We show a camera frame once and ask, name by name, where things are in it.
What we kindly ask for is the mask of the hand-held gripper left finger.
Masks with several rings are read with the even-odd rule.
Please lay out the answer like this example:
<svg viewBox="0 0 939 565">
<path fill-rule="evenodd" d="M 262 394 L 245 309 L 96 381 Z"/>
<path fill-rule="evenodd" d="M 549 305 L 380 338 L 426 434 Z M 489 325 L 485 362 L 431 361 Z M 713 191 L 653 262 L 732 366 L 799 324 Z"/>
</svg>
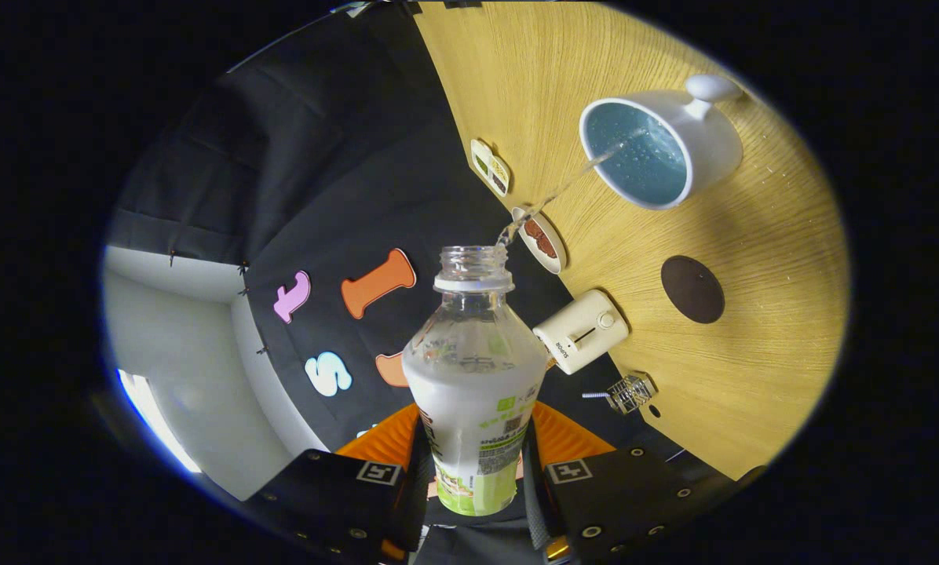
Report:
<svg viewBox="0 0 939 565">
<path fill-rule="evenodd" d="M 415 404 L 334 453 L 309 448 L 247 499 L 308 563 L 405 563 L 417 551 L 433 458 Z"/>
</svg>

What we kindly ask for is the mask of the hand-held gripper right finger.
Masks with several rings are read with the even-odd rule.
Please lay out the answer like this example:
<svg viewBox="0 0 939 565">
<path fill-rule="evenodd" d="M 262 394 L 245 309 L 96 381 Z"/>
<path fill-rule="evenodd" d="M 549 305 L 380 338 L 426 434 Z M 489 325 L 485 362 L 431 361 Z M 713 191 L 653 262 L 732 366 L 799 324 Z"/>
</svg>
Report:
<svg viewBox="0 0 939 565">
<path fill-rule="evenodd" d="M 689 453 L 615 448 L 538 402 L 524 433 L 524 507 L 551 563 L 645 563 L 653 542 L 706 510 L 714 471 Z"/>
</svg>

